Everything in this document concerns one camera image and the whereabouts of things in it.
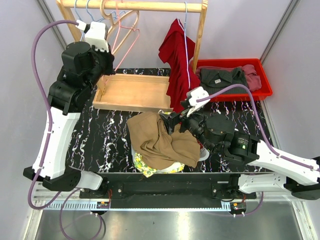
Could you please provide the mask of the plain red skirt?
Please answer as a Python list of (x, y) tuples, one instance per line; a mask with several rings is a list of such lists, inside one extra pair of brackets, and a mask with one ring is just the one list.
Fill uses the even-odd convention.
[[(169, 85), (166, 92), (170, 97), (170, 108), (175, 112), (181, 112), (184, 109), (181, 101), (187, 97), (189, 90), (200, 86), (200, 80), (189, 65), (190, 89), (188, 89), (184, 33), (177, 19), (172, 22), (158, 50), (160, 60), (170, 66)], [(187, 37), (187, 50), (190, 61), (194, 56), (195, 43), (189, 37)]]

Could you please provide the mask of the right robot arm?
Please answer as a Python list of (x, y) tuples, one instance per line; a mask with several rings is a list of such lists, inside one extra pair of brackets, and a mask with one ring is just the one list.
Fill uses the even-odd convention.
[(223, 115), (193, 113), (160, 113), (165, 128), (172, 134), (189, 131), (211, 154), (236, 165), (249, 165), (270, 170), (258, 175), (238, 174), (227, 185), (228, 195), (239, 198), (254, 192), (284, 192), (302, 200), (320, 198), (320, 159), (304, 158), (279, 150), (264, 140), (238, 131), (235, 123)]

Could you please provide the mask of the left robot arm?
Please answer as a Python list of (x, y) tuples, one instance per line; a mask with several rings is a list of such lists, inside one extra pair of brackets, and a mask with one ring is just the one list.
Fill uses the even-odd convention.
[(48, 104), (52, 115), (52, 127), (43, 165), (42, 154), (32, 166), (23, 170), (23, 176), (42, 182), (51, 191), (69, 192), (75, 188), (86, 189), (97, 198), (108, 193), (106, 180), (95, 172), (79, 170), (66, 165), (67, 151), (72, 132), (80, 118), (94, 87), (104, 75), (113, 75), (114, 56), (109, 44), (98, 47), (84, 41), (70, 43), (61, 54), (62, 68), (57, 80), (50, 86)]

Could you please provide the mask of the khaki skirt white lining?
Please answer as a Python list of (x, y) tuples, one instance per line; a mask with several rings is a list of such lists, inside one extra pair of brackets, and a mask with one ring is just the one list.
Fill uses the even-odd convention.
[(143, 112), (127, 120), (132, 148), (142, 155), (148, 167), (163, 170), (179, 162), (196, 167), (200, 159), (200, 145), (186, 130), (180, 132), (177, 125), (168, 134), (159, 113)]

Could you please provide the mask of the pink wire hanger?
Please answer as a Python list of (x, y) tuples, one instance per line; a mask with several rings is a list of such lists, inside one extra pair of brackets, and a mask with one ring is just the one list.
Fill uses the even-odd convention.
[[(137, 28), (137, 24), (138, 24), (139, 17), (140, 17), (140, 12), (138, 10), (130, 10), (126, 14), (124, 14), (123, 16), (120, 16), (120, 9), (118, 8), (118, 5), (119, 5), (119, 1), (116, 0), (115, 1), (115, 12), (118, 15), (118, 20), (116, 21), (115, 25), (117, 27), (117, 32), (116, 32), (116, 35), (115, 35), (113, 46), (111, 48), (111, 53), (115, 56), (116, 53), (124, 45), (124, 43), (127, 41), (128, 37), (131, 34), (137, 32), (137, 36), (136, 36), (135, 40), (132, 42), (132, 44), (128, 47), (128, 49), (125, 52), (125, 54), (123, 55), (122, 59), (116, 65), (116, 67), (114, 69), (115, 72), (120, 68), (121, 64), (123, 63), (123, 61), (125, 60), (125, 58), (127, 57), (127, 55), (129, 54), (129, 52), (131, 51), (131, 49), (133, 48), (133, 46), (135, 45), (136, 41), (138, 40), (138, 38), (140, 36), (140, 30)], [(134, 22), (132, 23), (132, 25), (130, 25), (130, 26), (122, 25), (123, 18), (126, 18), (127, 16), (130, 17), (131, 15), (135, 15), (136, 16), (136, 18), (135, 18)], [(127, 30), (127, 33), (123, 36), (121, 41), (118, 41), (118, 38), (119, 38), (119, 36), (121, 34), (121, 30)]]

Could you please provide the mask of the lemon print skirt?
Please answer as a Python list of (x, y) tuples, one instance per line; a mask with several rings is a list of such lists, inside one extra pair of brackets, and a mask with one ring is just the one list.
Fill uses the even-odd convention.
[(178, 172), (181, 172), (185, 167), (183, 163), (176, 161), (167, 168), (155, 169), (155, 168), (149, 167), (146, 163), (144, 163), (142, 160), (142, 155), (139, 153), (135, 153), (133, 155), (133, 163), (135, 168), (147, 178), (151, 177), (154, 174), (178, 173)]

